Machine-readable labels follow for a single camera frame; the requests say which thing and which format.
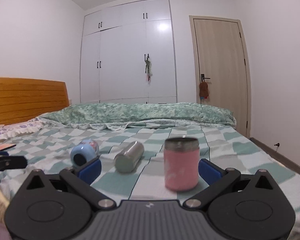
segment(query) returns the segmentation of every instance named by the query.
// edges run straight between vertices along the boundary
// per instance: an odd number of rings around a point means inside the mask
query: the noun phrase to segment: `pillow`
[[[0,128],[0,142],[16,136],[35,133],[42,127],[43,124],[40,121],[28,121],[5,125],[4,127]]]

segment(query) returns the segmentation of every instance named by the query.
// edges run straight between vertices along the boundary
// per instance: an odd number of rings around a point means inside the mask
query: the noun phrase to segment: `checkered bedsheet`
[[[74,128],[47,127],[29,136],[13,138],[7,142],[17,143],[8,150],[10,155],[24,155],[28,167],[0,173],[0,189],[11,199],[33,169],[46,174],[59,173],[71,166],[70,151],[81,140],[98,141],[101,175],[92,187],[115,200],[179,199],[181,202],[200,192],[208,185],[203,179],[195,189],[175,193],[164,187],[163,144],[165,139],[176,136],[196,137],[200,144],[201,158],[207,158],[221,168],[234,167],[245,174],[267,169],[289,199],[296,211],[296,224],[291,236],[300,235],[300,175],[272,159],[250,140],[231,127],[211,128],[199,125],[161,129],[128,128],[125,130],[81,130]],[[120,174],[114,168],[114,157],[128,143],[142,142],[145,152],[130,174]]]

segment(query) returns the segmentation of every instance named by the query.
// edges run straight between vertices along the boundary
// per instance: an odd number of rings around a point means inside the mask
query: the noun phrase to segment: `silver bolt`
[[[186,201],[186,206],[191,208],[196,208],[201,205],[201,201],[199,199],[188,199]]]
[[[102,208],[109,208],[114,205],[114,202],[111,199],[105,198],[105,199],[99,200],[98,205]]]

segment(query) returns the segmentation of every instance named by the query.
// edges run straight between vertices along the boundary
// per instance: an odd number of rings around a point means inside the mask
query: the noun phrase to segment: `pink jar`
[[[196,138],[169,138],[164,143],[164,182],[167,189],[186,191],[198,184],[199,141]]]

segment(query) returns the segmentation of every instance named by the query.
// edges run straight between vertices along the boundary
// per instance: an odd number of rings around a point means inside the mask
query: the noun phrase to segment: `brown baseboard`
[[[289,160],[287,157],[284,157],[280,153],[276,152],[275,150],[271,149],[269,146],[263,144],[262,142],[258,141],[257,139],[251,137],[250,141],[252,141],[255,145],[260,147],[264,150],[267,154],[269,154],[272,158],[282,163],[284,166],[289,168],[290,170],[300,174],[300,166],[295,164],[293,161]]]

